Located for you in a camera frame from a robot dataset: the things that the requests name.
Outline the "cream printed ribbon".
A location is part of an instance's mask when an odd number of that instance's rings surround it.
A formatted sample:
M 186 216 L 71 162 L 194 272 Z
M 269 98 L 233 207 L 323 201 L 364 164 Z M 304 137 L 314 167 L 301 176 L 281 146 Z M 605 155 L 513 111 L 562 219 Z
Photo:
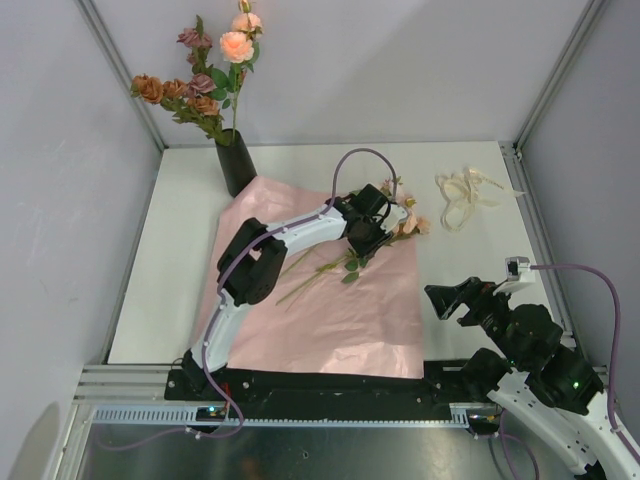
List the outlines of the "cream printed ribbon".
M 479 207 L 494 208 L 500 205 L 499 201 L 481 195 L 483 185 L 489 185 L 515 199 L 524 195 L 523 191 L 514 190 L 471 167 L 464 167 L 460 173 L 451 175 L 438 174 L 435 184 L 445 201 L 440 225 L 450 233 L 463 230 Z

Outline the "rust orange rose stem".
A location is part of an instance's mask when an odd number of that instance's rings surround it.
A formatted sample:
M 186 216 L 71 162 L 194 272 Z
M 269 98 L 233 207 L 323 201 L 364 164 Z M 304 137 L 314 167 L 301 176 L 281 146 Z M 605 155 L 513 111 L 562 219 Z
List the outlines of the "rust orange rose stem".
M 188 85 L 179 79 L 162 82 L 159 78 L 146 74 L 136 75 L 130 86 L 132 98 L 159 105 L 172 114 L 175 123 L 195 125 L 208 139 L 228 146 L 230 137 L 223 132 L 219 103 L 208 95 L 189 96 L 187 90 Z

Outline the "pink wrapping paper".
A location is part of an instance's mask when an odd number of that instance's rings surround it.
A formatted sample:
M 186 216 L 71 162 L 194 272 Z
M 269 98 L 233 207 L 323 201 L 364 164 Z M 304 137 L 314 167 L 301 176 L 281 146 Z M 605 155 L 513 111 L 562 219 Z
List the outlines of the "pink wrapping paper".
M 265 300 L 250 308 L 228 367 L 289 373 L 397 378 L 423 374 L 419 234 L 382 247 L 348 280 L 348 243 L 326 195 L 264 177 L 254 179 L 219 217 L 210 270 L 191 339 L 205 331 L 218 303 L 217 262 L 241 224 L 268 230 L 293 225 L 283 272 Z

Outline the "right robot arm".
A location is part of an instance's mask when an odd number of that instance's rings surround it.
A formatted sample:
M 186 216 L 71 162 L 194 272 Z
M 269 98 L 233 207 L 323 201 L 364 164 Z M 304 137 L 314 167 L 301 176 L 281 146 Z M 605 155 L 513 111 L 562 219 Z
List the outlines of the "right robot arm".
M 609 412 L 609 391 L 594 368 L 562 344 L 563 330 L 545 306 L 510 307 L 511 295 L 534 280 L 470 277 L 456 286 L 426 286 L 439 319 L 466 305 L 459 324 L 480 327 L 495 345 L 464 364 L 463 393 L 513 415 L 555 449 L 578 479 L 638 478 L 639 446 Z

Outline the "black conical vase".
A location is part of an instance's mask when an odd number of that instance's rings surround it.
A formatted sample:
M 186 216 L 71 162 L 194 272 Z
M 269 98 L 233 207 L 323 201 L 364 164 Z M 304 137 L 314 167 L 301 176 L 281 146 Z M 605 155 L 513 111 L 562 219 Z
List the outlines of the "black conical vase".
M 257 176 L 245 141 L 238 130 L 222 131 L 222 140 L 215 142 L 216 152 L 228 193 L 237 197 Z

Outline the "mauve rose stem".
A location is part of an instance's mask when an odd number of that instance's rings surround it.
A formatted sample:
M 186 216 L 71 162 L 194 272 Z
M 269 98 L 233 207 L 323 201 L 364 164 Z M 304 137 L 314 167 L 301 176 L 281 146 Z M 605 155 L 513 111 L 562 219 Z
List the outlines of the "mauve rose stem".
M 212 77 L 213 66 L 208 63 L 208 54 L 213 46 L 211 37 L 204 31 L 204 22 L 197 15 L 195 26 L 185 28 L 178 35 L 178 43 L 187 47 L 190 52 L 187 61 L 191 65 L 192 77 L 187 82 L 187 94 L 208 95 L 214 100 L 214 92 L 217 88 L 215 80 Z

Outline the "left aluminium frame post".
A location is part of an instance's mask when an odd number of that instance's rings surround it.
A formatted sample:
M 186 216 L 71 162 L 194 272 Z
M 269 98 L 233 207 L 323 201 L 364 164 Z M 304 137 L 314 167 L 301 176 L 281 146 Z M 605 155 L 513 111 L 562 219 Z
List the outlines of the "left aluminium frame post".
M 130 69 L 126 65 L 119 48 L 113 40 L 96 3 L 92 0 L 74 0 L 73 3 L 79 10 L 79 13 L 102 52 L 110 70 L 114 74 L 121 90 L 124 92 L 125 99 L 129 101 L 143 130 L 153 142 L 155 148 L 162 153 L 167 148 L 167 145 L 148 109 L 141 100 L 134 99 L 131 96 L 130 86 L 132 75 Z

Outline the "right aluminium frame post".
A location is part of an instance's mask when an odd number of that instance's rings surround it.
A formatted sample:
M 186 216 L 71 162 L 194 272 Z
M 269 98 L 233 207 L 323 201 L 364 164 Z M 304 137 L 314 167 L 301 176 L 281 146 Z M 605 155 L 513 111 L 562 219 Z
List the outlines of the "right aluminium frame post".
M 610 1 L 607 0 L 589 0 L 586 2 L 541 91 L 513 140 L 512 146 L 516 151 L 522 151 L 534 134 L 609 4 Z

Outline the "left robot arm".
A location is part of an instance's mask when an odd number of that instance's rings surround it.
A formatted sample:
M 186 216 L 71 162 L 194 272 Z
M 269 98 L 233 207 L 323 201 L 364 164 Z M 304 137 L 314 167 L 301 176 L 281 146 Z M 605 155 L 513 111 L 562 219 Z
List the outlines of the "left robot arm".
M 184 354 L 186 387 L 197 398 L 214 397 L 217 372 L 251 307 L 274 290 L 288 257 L 316 245 L 345 239 L 358 260 L 371 259 L 407 218 L 406 209 L 371 184 L 357 194 L 334 196 L 324 205 L 287 221 L 241 225 L 218 261 L 217 301 L 203 332 Z

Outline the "light pink rose stem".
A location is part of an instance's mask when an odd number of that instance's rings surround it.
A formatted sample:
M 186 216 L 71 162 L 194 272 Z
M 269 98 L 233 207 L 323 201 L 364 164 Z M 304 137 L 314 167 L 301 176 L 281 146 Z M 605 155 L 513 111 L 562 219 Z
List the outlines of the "light pink rose stem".
M 383 181 L 383 183 L 374 186 L 384 193 L 390 201 L 406 207 L 409 213 L 410 211 L 414 212 L 415 200 L 402 195 L 402 182 L 399 178 L 391 177 Z M 296 267 L 321 244 L 345 241 L 346 246 L 342 253 L 351 248 L 347 239 L 343 236 L 347 222 L 342 213 L 342 199 L 349 194 L 358 193 L 363 187 L 355 189 L 343 196 L 337 195 L 329 198 L 324 204 L 311 212 L 288 221 L 283 221 L 277 225 L 281 231 L 276 235 L 276 238 L 285 243 L 287 256 L 297 257 L 296 260 L 290 262 L 290 264 L 281 271 L 279 274 L 281 279 L 296 269 Z M 370 263 L 373 257 L 360 259 L 368 260 Z

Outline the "pale peach rose stem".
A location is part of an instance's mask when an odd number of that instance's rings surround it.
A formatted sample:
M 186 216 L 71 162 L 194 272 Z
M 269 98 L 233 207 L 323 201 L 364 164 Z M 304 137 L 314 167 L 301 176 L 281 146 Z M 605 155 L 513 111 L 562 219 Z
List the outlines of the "pale peach rose stem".
M 418 216 L 413 211 L 410 211 L 408 219 L 395 227 L 391 238 L 387 240 L 383 246 L 392 247 L 396 243 L 408 241 L 415 236 L 427 235 L 430 232 L 430 229 L 431 223 L 426 217 Z M 344 271 L 344 275 L 341 278 L 340 283 L 343 285 L 353 284 L 360 278 L 361 272 L 367 267 L 368 263 L 368 260 L 358 258 L 355 251 L 349 248 L 333 261 L 318 267 L 310 277 L 299 283 L 295 288 L 291 289 L 284 296 L 278 299 L 276 304 L 281 305 L 287 301 L 290 301 L 291 304 L 293 304 L 306 290 L 319 281 L 323 276 L 326 276 L 339 268 Z

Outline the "aluminium frame post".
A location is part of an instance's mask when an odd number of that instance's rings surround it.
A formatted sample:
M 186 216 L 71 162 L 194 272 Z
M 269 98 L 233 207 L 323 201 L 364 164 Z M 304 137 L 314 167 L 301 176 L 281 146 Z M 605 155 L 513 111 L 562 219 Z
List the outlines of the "aluminium frame post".
M 513 140 L 512 146 L 516 151 L 522 151 L 534 134 L 609 4 L 610 1 L 607 0 L 589 0 L 586 2 L 541 91 Z
M 126 65 L 119 48 L 113 40 L 96 3 L 92 0 L 74 0 L 73 3 L 79 10 L 79 13 L 102 52 L 110 70 L 114 74 L 121 90 L 124 92 L 125 99 L 129 101 L 143 130 L 153 142 L 155 148 L 162 153 L 167 148 L 167 145 L 148 109 L 141 100 L 134 99 L 131 96 L 130 86 L 132 75 L 130 69 Z

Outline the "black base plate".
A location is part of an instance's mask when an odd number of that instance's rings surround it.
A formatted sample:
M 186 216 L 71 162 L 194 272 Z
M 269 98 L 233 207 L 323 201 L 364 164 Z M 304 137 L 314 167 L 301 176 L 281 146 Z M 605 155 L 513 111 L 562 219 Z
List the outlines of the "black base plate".
M 231 368 L 223 368 L 212 377 L 241 411 L 248 407 L 252 412 L 277 408 L 354 414 L 376 407 L 398 410 L 421 402 L 429 409 L 452 403 L 494 406 L 463 379 L 462 366 L 461 360 L 426 362 L 424 376 L 418 379 Z

